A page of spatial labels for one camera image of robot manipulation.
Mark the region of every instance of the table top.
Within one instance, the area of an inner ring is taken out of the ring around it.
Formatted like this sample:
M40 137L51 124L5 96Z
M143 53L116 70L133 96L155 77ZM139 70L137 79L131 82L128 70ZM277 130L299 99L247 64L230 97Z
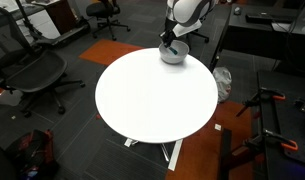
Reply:
M218 100L216 82L199 60L188 55L182 63L167 64L158 48L114 61L95 93L98 111L112 129L146 143L193 134L209 121Z
M286 96L285 101L293 102L292 97L305 98L305 78L263 71L258 73L258 83L259 87L281 91ZM262 127L282 135L280 124L286 122L281 122L280 119L277 118L277 103L281 102L271 103L267 100L261 100ZM291 116L291 114L289 114L291 111L283 111L282 113ZM287 157L284 154L284 150L281 148L280 143L271 138L265 138L264 144L268 179L305 179L305 163Z
M49 2L31 2L31 4L36 4L36 5L47 7L47 6L51 6L53 4L56 4L60 1L62 1L62 0L50 0Z
M35 14L35 13L38 13L38 12L44 10L44 8L42 6L37 6L37 5L33 5L33 6L24 5L23 9L27 16L30 16L32 14ZM23 18L23 15L19 9L16 11L12 11L11 14L15 20L20 20Z

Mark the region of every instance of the gray carpet floor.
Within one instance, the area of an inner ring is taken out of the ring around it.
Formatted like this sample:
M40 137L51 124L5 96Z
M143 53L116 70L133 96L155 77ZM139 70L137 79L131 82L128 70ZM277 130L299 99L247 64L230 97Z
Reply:
M122 0L122 12L113 18L131 27L113 28L117 41L146 48L158 47L159 34L164 29L166 1ZM208 66L228 17L230 6L217 5L207 16L199 33L210 37L209 43L191 36L190 55ZM95 19L89 20L93 29ZM78 56L98 40L111 39L108 29L94 39L85 34L55 51L69 63L67 80L82 79L85 88L70 85L58 88L66 113L59 115L50 95L44 95L24 118L21 106L0 105L0 146L6 148L16 138L33 129L54 132L54 153L61 168L56 179L164 179L167 164L157 145L138 144L125 147L125 138L97 119L94 102L96 82L106 69L103 65L81 60ZM256 91L256 72L271 70L274 60L248 54L223 51L220 67L232 74L229 100L241 103Z

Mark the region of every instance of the chair backrest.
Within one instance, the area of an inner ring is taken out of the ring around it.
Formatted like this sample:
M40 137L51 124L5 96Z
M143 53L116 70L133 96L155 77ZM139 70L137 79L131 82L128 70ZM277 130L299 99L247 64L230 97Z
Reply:
M11 13L0 7L0 77L6 78L19 70L18 61L33 53Z
M121 9L120 6L117 4L116 0L99 0L103 3L109 3L113 6L113 14L120 14Z

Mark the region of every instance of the table leg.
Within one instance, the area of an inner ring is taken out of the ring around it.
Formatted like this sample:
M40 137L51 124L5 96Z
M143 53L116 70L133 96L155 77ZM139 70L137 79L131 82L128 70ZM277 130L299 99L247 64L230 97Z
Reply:
M256 135L243 141L237 148L231 149L232 131L223 130L220 153L219 180L228 180L229 171L255 159L263 152L262 136Z
M134 146L134 145L137 144L138 142L139 142L139 141L132 140L132 141L131 141L131 146ZM166 150L164 144L160 144L160 146L161 146L161 149L162 149L162 152L163 152L165 161L166 161L167 163L170 162L169 153L168 153L168 151Z
M225 26L223 28L222 34L220 36L218 45L215 48L214 54L212 56L212 59L211 59L210 65L209 65L209 70L210 70L211 73L213 72L216 64L218 63L218 61L220 59L220 53L223 49L224 37L225 37L226 32L227 32L228 27L229 27L229 21L230 21L230 15L229 15L228 19L226 20L226 23L225 23Z
M136 143L138 143L139 141L136 141L136 140L132 140L131 141L131 146L134 146Z

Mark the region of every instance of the black office chair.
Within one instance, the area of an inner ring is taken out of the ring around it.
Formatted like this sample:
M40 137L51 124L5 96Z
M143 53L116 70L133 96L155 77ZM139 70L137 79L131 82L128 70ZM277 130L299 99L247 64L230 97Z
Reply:
M112 31L112 26L126 27L127 31L131 29L127 25L122 25L118 20L110 21L113 15L120 14L120 6L116 3L116 0L100 0L99 2L93 3L86 8L86 14L88 16L94 16L99 19L106 19L106 22L98 22L98 29L92 32L93 37L97 38L96 33L106 27L109 27L109 30L112 35L113 41L116 40L114 33Z
M61 82L67 62L52 51L35 50L27 42L12 15L0 8L0 87L5 90L20 90L28 103L23 107L25 117L31 115L32 102L45 92L50 92L63 114L65 108L60 103L56 87L78 83L81 80Z

